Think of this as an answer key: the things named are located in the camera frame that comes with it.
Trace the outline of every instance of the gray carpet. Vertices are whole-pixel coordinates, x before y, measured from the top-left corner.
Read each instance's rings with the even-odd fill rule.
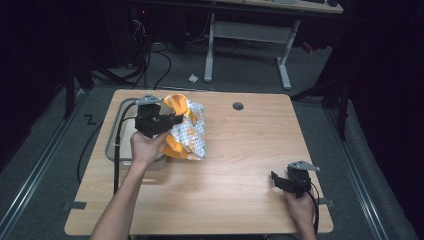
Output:
[[[155,46],[156,50],[164,45]],[[261,49],[238,47],[231,53],[216,53],[213,82],[204,83],[205,49],[181,51],[169,47],[164,53],[170,57],[172,68],[160,83],[160,87],[178,87],[214,91],[284,93],[293,95],[313,86],[331,53],[330,49],[307,54],[294,48],[287,62],[292,80],[291,91],[281,86],[275,57],[281,46],[271,45]],[[232,46],[218,46],[219,51],[231,51]],[[168,61],[159,54],[151,54],[147,71],[148,85],[151,87],[167,70]],[[118,74],[126,74],[127,69],[115,69]],[[200,79],[191,83],[188,78],[195,74]],[[8,239],[87,239],[88,237],[67,236],[64,226],[69,214],[67,203],[74,200],[78,191],[77,165],[86,141],[101,123],[114,91],[122,86],[111,82],[96,82],[96,87],[76,112],[62,141],[58,144],[45,175],[33,193],[17,222],[13,225]],[[334,134],[334,126],[329,121],[331,110],[323,110],[319,98],[307,98],[295,102],[307,147],[314,163],[322,171],[318,173],[326,198],[334,202],[330,213],[334,230],[320,234],[319,239],[374,239],[366,215],[358,200],[357,193],[346,166],[346,155]],[[360,126],[350,107],[347,121],[347,147],[361,173],[372,199],[379,212],[388,239],[417,239],[402,209],[385,182],[370,153]],[[9,166],[0,174],[1,202],[0,216],[4,216],[31,173],[46,144],[61,123],[64,114],[64,91],[52,101],[49,108],[33,126],[32,131],[20,151]],[[88,115],[92,116],[89,124]],[[80,172],[83,174],[94,146],[96,136],[90,141],[83,155]],[[235,237],[217,237],[235,239]],[[288,236],[273,236],[271,239],[290,239]]]

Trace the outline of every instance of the black hole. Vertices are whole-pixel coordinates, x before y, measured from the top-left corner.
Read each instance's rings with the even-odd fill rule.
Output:
[[[235,102],[235,103],[233,103],[233,108],[235,110],[240,111],[240,110],[242,110],[244,108],[244,105],[241,102]]]

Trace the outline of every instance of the white desk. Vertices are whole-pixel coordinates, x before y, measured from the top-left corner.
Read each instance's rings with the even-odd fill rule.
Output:
[[[115,93],[100,131],[77,202],[66,222],[69,235],[90,235],[113,192],[113,162],[105,148],[118,108],[148,91]],[[164,98],[170,91],[153,91]],[[169,159],[149,170],[138,196],[131,234],[277,234],[297,232],[283,191],[270,172],[287,177],[288,163],[311,163],[290,98],[282,94],[178,92],[204,105],[206,158]],[[233,109],[234,102],[244,109]],[[121,170],[121,181],[126,174]],[[314,172],[311,179],[320,191]],[[320,206],[319,232],[333,229],[328,208]]]
[[[343,9],[340,5],[336,7],[331,7],[327,3],[311,3],[305,1],[294,0],[293,4],[279,4],[272,1],[265,0],[215,0],[216,2],[222,3],[233,3],[233,4],[246,4],[252,6],[261,6],[261,7],[272,7],[272,8],[284,8],[290,10],[299,10],[299,11],[314,11],[320,13],[337,13],[341,14]],[[262,42],[273,42],[284,44],[282,49],[281,57],[276,59],[277,66],[280,71],[281,81],[283,87],[286,90],[291,89],[291,84],[289,76],[286,69],[286,61],[289,56],[290,49],[293,45],[294,38],[299,27],[300,21],[297,20],[293,23],[291,28],[281,28],[281,27],[271,27],[264,25],[254,25],[254,24],[244,24],[244,23],[234,23],[227,21],[216,21],[215,14],[211,13],[211,23],[209,31],[209,49],[206,57],[206,66],[205,66],[205,82],[212,81],[213,73],[213,43],[215,37],[223,38],[234,38],[242,40],[253,40],[253,41],[262,41]]]

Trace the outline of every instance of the wrist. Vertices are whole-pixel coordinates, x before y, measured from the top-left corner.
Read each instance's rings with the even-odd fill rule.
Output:
[[[134,172],[137,175],[144,175],[148,168],[149,164],[147,162],[133,159],[129,172]]]
[[[314,226],[309,221],[296,222],[299,234],[302,240],[315,240],[317,236],[315,234]]]

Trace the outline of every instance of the forearm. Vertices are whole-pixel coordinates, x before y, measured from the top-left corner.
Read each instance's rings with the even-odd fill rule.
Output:
[[[299,230],[300,239],[302,240],[316,240],[317,235],[315,234],[314,227],[311,224],[307,223],[296,223]]]
[[[91,239],[127,239],[146,167],[134,166],[93,230]]]

